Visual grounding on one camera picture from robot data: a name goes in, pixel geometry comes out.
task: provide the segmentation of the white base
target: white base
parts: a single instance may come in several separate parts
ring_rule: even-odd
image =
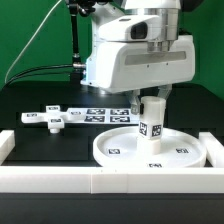
[[[93,144],[95,160],[104,167],[181,168],[203,167],[206,149],[196,138],[171,129],[163,129],[161,151],[150,155],[158,140],[151,142],[151,149],[137,149],[138,127],[112,129],[100,134]]]

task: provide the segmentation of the green background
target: green background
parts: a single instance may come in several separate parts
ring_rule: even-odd
[[[5,73],[29,41],[56,0],[7,0],[0,6],[0,86]],[[196,47],[193,83],[224,99],[224,1],[205,0],[191,13],[182,13],[180,26],[192,32]],[[90,19],[80,18],[80,54],[83,61],[91,52]],[[27,68],[71,63],[72,43],[68,9],[62,2],[49,17],[36,39],[16,64],[10,76]],[[40,77],[68,80],[68,77]]]

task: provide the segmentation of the black surface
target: black surface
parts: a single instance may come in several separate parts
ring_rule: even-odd
[[[155,89],[142,91],[155,94]],[[63,82],[15,83],[0,93],[0,129],[13,129],[16,147],[4,165],[97,166],[93,139],[116,126],[66,125],[51,135],[44,123],[24,125],[22,112],[46,105],[127,107],[124,95],[98,96]],[[224,144],[224,102],[197,85],[175,85],[165,126],[198,136],[211,131]],[[0,194],[0,223],[223,223],[223,194]]]

